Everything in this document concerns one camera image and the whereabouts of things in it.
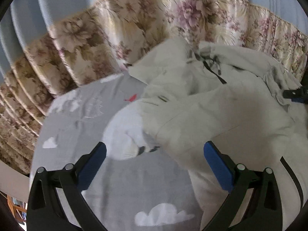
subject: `round metal bolt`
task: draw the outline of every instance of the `round metal bolt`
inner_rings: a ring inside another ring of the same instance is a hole
[[[65,169],[66,170],[71,170],[74,167],[74,165],[72,163],[66,164],[65,165]]]
[[[245,170],[245,165],[244,164],[238,164],[237,165],[238,170]]]
[[[38,170],[37,170],[37,172],[38,172],[39,174],[41,174],[42,172],[44,172],[44,168],[43,168],[43,167],[39,167]]]
[[[265,171],[266,171],[268,174],[272,174],[272,173],[273,173],[273,170],[272,170],[270,167],[268,167]]]

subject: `floral fabric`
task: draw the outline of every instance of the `floral fabric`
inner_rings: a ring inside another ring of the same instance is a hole
[[[307,35],[247,0],[98,0],[11,63],[0,86],[0,158],[26,173],[53,98],[127,69],[178,35],[195,49],[211,41],[265,52],[298,80],[306,68]]]

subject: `garment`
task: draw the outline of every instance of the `garment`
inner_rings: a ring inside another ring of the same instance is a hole
[[[207,70],[181,38],[167,40],[130,67],[130,75],[147,84],[142,98],[133,102],[139,107],[143,131],[190,171],[204,211],[201,229],[227,196],[203,157],[204,143],[212,140],[235,163],[256,171],[273,169],[285,230],[307,200],[306,110],[281,95],[300,83],[265,54],[208,42],[199,48],[197,56],[216,60],[213,71],[218,73],[219,68],[227,84]],[[281,157],[298,178],[301,197]],[[234,223],[240,221],[248,201],[249,195]]]

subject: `black strap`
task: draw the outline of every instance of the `black strap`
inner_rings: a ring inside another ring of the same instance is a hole
[[[203,65],[204,65],[204,67],[206,67],[207,70],[209,70],[209,72],[211,72],[211,73],[213,73],[214,75],[216,75],[216,76],[218,77],[219,81],[220,81],[222,84],[226,84],[226,83],[227,83],[227,82],[226,82],[224,79],[222,79],[218,74],[216,74],[214,71],[212,71],[212,70],[210,69],[210,67],[208,66],[208,64],[207,64],[206,61],[203,61]]]
[[[281,157],[280,159],[281,164],[284,166],[285,170],[289,173],[289,175],[291,176],[298,194],[299,194],[299,198],[301,200],[301,209],[303,208],[303,204],[304,204],[304,194],[303,194],[303,190],[301,188],[301,184],[299,183],[295,173],[293,172],[293,170],[290,168],[289,164],[285,161],[285,159],[283,157]]]

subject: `red bird print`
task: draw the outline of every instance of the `red bird print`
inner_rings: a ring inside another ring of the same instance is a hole
[[[125,99],[124,101],[126,101],[126,102],[133,102],[134,100],[136,100],[136,98],[137,98],[137,94],[134,94],[129,99]]]

